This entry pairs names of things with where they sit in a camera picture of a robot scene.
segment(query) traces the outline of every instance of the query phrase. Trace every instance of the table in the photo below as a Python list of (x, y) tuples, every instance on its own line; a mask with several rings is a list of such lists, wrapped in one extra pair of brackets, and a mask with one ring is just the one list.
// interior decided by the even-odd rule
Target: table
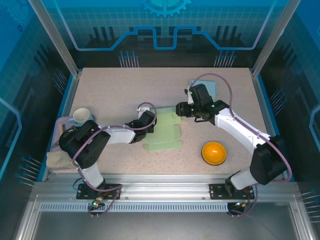
[[(225, 77), (233, 92), (233, 110), (261, 131), (266, 126), (248, 68), (84, 68), (70, 115), (88, 108), (98, 124), (122, 125), (137, 119), (137, 106), (145, 101), (157, 108), (173, 107), (187, 101), (184, 89), (190, 80), (204, 73)], [(217, 77), (217, 96), (229, 103), (229, 91)], [(97, 162), (103, 174), (233, 174), (250, 165), (248, 150), (229, 133), (208, 122), (193, 118), (180, 124), (183, 145), (179, 149), (148, 152), (143, 142), (107, 146)], [(226, 161), (210, 166), (201, 157), (207, 142), (219, 142), (226, 148)], [(76, 173), (63, 170), (60, 173)]]

